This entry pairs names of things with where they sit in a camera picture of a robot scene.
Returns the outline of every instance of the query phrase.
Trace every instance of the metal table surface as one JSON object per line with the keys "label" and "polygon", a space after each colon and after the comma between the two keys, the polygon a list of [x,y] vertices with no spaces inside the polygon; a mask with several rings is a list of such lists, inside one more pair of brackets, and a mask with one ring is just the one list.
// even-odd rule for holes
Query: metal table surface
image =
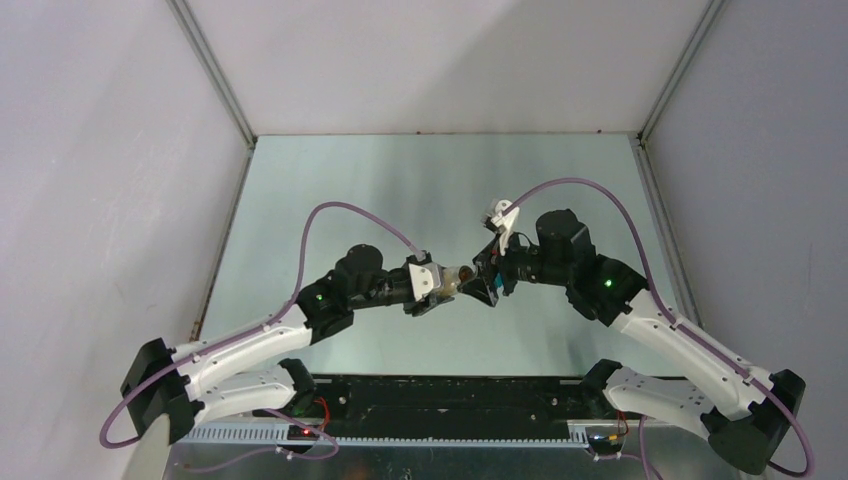
{"label": "metal table surface", "polygon": [[[700,438],[675,428],[649,427],[649,458],[665,480],[738,480]],[[183,470],[215,465],[255,446],[176,444],[166,479],[189,480],[198,475]],[[626,453],[639,453],[638,435],[627,440]],[[417,448],[344,447],[335,457],[306,462],[284,455],[257,455],[227,469],[206,473],[205,480],[344,479],[344,480],[644,480],[635,460],[595,463],[576,448]]]}

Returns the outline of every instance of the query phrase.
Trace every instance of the gray wall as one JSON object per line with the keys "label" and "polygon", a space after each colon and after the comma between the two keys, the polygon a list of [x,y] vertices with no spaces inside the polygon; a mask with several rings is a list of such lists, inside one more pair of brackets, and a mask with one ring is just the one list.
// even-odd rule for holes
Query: gray wall
{"label": "gray wall", "polygon": [[846,25],[844,0],[730,2],[648,145],[704,322],[805,378],[823,479],[848,475]]}
{"label": "gray wall", "polygon": [[0,478],[119,478],[100,424],[188,338],[246,151],[161,0],[3,2],[0,45]]}

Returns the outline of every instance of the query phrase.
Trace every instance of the purple cable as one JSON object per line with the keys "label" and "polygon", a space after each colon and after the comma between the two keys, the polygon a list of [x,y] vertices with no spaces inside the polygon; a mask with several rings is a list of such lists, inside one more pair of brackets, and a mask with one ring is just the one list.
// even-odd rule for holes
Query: purple cable
{"label": "purple cable", "polygon": [[[586,452],[587,452],[589,455],[591,455],[592,457],[595,457],[595,456],[596,456],[596,453],[595,453],[595,451],[592,449],[592,447],[589,447],[589,449],[588,449]],[[597,457],[598,457],[598,460],[619,460],[620,458],[627,458],[627,459],[629,459],[629,460],[636,460],[636,461],[638,461],[638,462],[640,462],[640,463],[642,462],[642,458],[640,458],[640,457],[638,457],[638,456],[636,456],[636,455],[631,455],[631,454],[629,454],[629,453],[622,453],[620,458],[619,458],[619,456],[618,456],[618,455],[597,455]],[[650,471],[654,473],[654,476],[655,476],[655,477],[657,477],[657,480],[665,480],[665,479],[662,477],[662,475],[660,474],[660,471],[659,471],[659,470],[657,470],[657,468],[656,468],[656,467],[654,467],[654,466],[651,464],[651,462],[648,462],[648,467],[651,469]]]}
{"label": "purple cable", "polygon": [[297,420],[295,420],[291,417],[283,415],[282,413],[280,413],[276,410],[265,409],[265,411],[276,416],[277,418],[281,418],[281,419],[283,419],[283,420],[285,420],[285,421],[287,421],[287,422],[289,422],[293,425],[297,425],[300,428],[303,428],[303,429],[306,429],[306,430],[313,430],[315,433],[318,434],[319,437],[323,438],[324,440],[327,440],[328,442],[330,442],[331,445],[333,445],[333,451],[330,452],[330,453],[322,454],[322,455],[304,455],[302,453],[295,453],[295,452],[292,452],[290,450],[286,450],[285,448],[282,448],[282,447],[262,447],[262,448],[257,448],[255,450],[251,450],[249,452],[243,453],[243,454],[239,455],[238,457],[231,458],[231,459],[227,460],[226,462],[219,463],[218,465],[213,465],[211,467],[186,468],[185,471],[188,472],[188,473],[211,473],[211,472],[215,472],[215,471],[227,468],[230,465],[234,465],[234,464],[244,460],[245,458],[249,458],[249,457],[252,457],[254,455],[259,455],[260,453],[270,453],[270,452],[285,453],[286,456],[291,456],[293,458],[300,458],[300,459],[303,459],[303,460],[312,460],[312,461],[326,460],[326,459],[334,456],[335,454],[339,453],[339,442],[337,442],[335,438],[328,435],[327,433],[325,433],[321,429],[306,425],[305,423],[301,423],[301,422],[299,422],[299,421],[297,421]]}
{"label": "purple cable", "polygon": [[[297,299],[297,294],[300,292],[301,284],[303,283],[303,273],[304,273],[303,270],[304,270],[304,264],[306,263],[306,239],[309,236],[309,229],[312,227],[312,221],[315,220],[315,216],[318,215],[318,212],[320,212],[321,210],[324,210],[326,208],[330,208],[330,207],[344,208],[344,209],[347,209],[347,210],[350,210],[352,212],[355,212],[355,213],[362,215],[363,217],[371,220],[372,222],[380,225],[381,227],[383,227],[386,230],[388,230],[389,232],[391,232],[394,236],[396,236],[398,239],[400,239],[401,242],[403,242],[407,247],[409,247],[409,249],[412,250],[412,252],[415,254],[416,257],[418,257],[419,259],[424,258],[424,252],[422,252],[421,250],[418,249],[418,247],[413,245],[412,242],[408,238],[406,238],[406,236],[404,236],[402,233],[400,233],[400,231],[398,231],[395,227],[389,225],[388,223],[386,223],[385,221],[383,221],[382,219],[380,219],[376,215],[369,213],[369,212],[366,212],[365,210],[363,210],[363,209],[361,209],[361,208],[359,208],[355,205],[351,205],[351,204],[345,203],[345,202],[325,202],[325,203],[322,203],[312,210],[312,212],[309,214],[309,218],[306,219],[306,225],[303,227],[303,235],[301,236],[301,239],[300,239],[300,258],[298,259],[298,266],[297,266],[297,281],[295,282],[294,292],[292,293],[291,298],[285,303],[285,305],[283,305],[283,308],[281,308],[280,311],[277,312],[269,320],[262,322],[262,323],[260,323],[259,325],[255,326],[253,328],[250,328],[248,330],[245,330],[244,332],[233,335],[232,337],[225,338],[225,339],[223,339],[223,340],[221,340],[217,343],[213,343],[212,345],[208,345],[204,348],[201,348],[200,350],[198,350],[196,352],[197,356],[208,355],[209,353],[217,351],[217,350],[224,348],[228,345],[232,345],[233,343],[238,342],[239,340],[241,340],[243,338],[249,337],[250,335],[253,335],[253,334],[255,334],[259,331],[262,331],[262,329],[266,325],[272,325],[272,324],[280,321],[280,319],[282,319],[286,315],[286,313],[288,313],[288,311],[291,309],[292,305],[294,305],[294,302]],[[106,421],[103,422],[103,426],[100,428],[100,445],[102,445],[104,448],[115,449],[115,448],[123,448],[123,447],[132,445],[135,442],[137,442],[139,440],[139,437],[129,438],[127,440],[123,440],[123,441],[120,441],[120,442],[111,442],[107,438],[108,434],[109,434],[109,428],[112,427],[112,424],[115,422],[115,419],[118,418],[118,415],[121,413],[121,411],[123,411],[125,408],[127,408],[127,405],[129,405],[130,402],[135,400],[135,398],[138,397],[139,394],[141,394],[141,392],[143,392],[147,387],[153,385],[156,381],[158,381],[159,379],[161,379],[165,375],[171,373],[172,371],[174,371],[174,370],[180,368],[181,366],[185,365],[186,363],[190,362],[192,357],[193,357],[192,355],[189,355],[189,356],[186,356],[183,359],[177,360],[176,362],[172,363],[171,365],[168,365],[167,367],[163,368],[162,370],[159,370],[155,374],[151,375],[150,378],[141,382],[136,388],[131,390],[130,393],[127,394],[127,396],[124,397],[123,400],[121,400],[121,402],[118,403],[118,405],[112,410],[112,412],[109,414],[109,416],[106,417]]]}
{"label": "purple cable", "polygon": [[651,480],[651,462],[648,461],[648,446],[645,444],[645,421],[648,417],[642,415],[639,419],[639,455],[642,457],[642,470],[645,472],[646,480]]}
{"label": "purple cable", "polygon": [[[636,231],[636,225],[633,223],[633,219],[630,217],[630,214],[627,213],[627,209],[624,208],[624,205],[621,203],[621,201],[618,198],[616,198],[616,196],[613,195],[612,192],[610,192],[609,190],[607,190],[606,188],[604,188],[600,184],[593,182],[591,180],[587,180],[585,178],[577,178],[577,177],[565,177],[565,178],[558,178],[558,179],[555,179],[555,180],[550,180],[550,181],[547,181],[545,183],[542,183],[540,185],[533,187],[532,189],[530,189],[530,191],[528,191],[524,195],[518,197],[518,200],[516,200],[515,202],[512,203],[512,205],[507,207],[506,210],[504,210],[503,214],[504,215],[508,214],[514,208],[517,208],[519,205],[524,203],[525,200],[527,200],[531,196],[535,195],[536,193],[538,193],[538,192],[540,192],[540,191],[542,191],[542,190],[544,190],[548,187],[552,187],[554,185],[563,185],[563,184],[567,184],[567,183],[576,183],[576,184],[587,185],[589,187],[592,187],[595,190],[598,190],[599,192],[603,193],[607,198],[609,198],[612,201],[612,203],[615,204],[615,206],[618,208],[618,211],[621,212],[621,215],[624,217],[624,220],[627,222],[627,226],[630,228],[630,233],[633,235],[633,240],[636,242],[636,249],[639,251],[639,259],[642,262],[642,268],[645,270],[645,278],[648,281],[648,288],[650,290],[651,297],[654,299],[654,302],[657,304],[657,307],[659,308],[660,312],[662,313],[663,318],[669,323],[669,325],[674,325],[675,318],[671,314],[671,312],[668,310],[668,308],[665,306],[665,303],[662,301],[662,298],[660,298],[660,294],[659,294],[659,291],[657,290],[656,282],[654,281],[654,275],[651,273],[651,268],[648,265],[648,256],[645,254],[645,248],[642,245],[642,240],[639,238],[639,233]],[[698,335],[697,333],[695,333],[694,331],[692,331],[691,329],[689,329],[685,325],[679,325],[677,327],[677,330],[682,332],[684,335],[689,337],[693,342],[697,343],[699,346],[703,347],[708,352],[715,355],[716,358],[718,358],[719,360],[724,362],[727,366],[729,366],[731,369],[733,369],[733,371],[736,372],[738,375],[740,375],[740,376],[742,376],[743,378],[746,378],[746,379],[748,378],[748,371],[747,370],[745,370],[742,366],[740,366],[739,364],[734,362],[733,359],[731,359],[727,355],[723,354],[720,350],[718,350],[717,348],[710,345],[709,342],[707,342],[706,340],[701,338],[700,335]],[[792,425],[792,428],[795,430],[795,434],[798,435],[798,440],[800,440],[800,442],[801,442],[801,447],[804,449],[804,457],[806,458],[806,461],[807,461],[807,466],[804,468],[803,471],[800,471],[800,472],[788,470],[785,467],[780,466],[780,465],[778,465],[774,462],[771,462],[771,461],[769,461],[769,466],[771,468],[777,470],[778,472],[783,473],[784,475],[788,475],[790,477],[805,478],[805,477],[811,476],[816,469],[816,466],[815,466],[816,461],[815,461],[815,456],[813,455],[813,447],[810,444],[810,440],[807,438],[807,434],[804,432],[804,429],[801,428],[801,424],[798,423],[798,419],[795,418],[795,415],[792,414],[792,412],[786,407],[786,405],[784,405],[783,402],[781,402],[779,398],[777,398],[773,393],[771,393],[771,391],[769,391],[769,389],[766,388],[766,386],[763,385],[759,380],[757,380],[756,378],[752,379],[751,385],[753,385],[754,388],[759,390],[760,393],[765,395],[766,398],[771,400],[771,402],[777,407],[777,409],[780,410],[780,413],[782,413],[783,416],[786,417],[786,420],[789,421],[789,424]],[[644,450],[643,450],[643,453],[642,453],[642,458],[643,458],[643,461],[644,461],[645,460]]]}

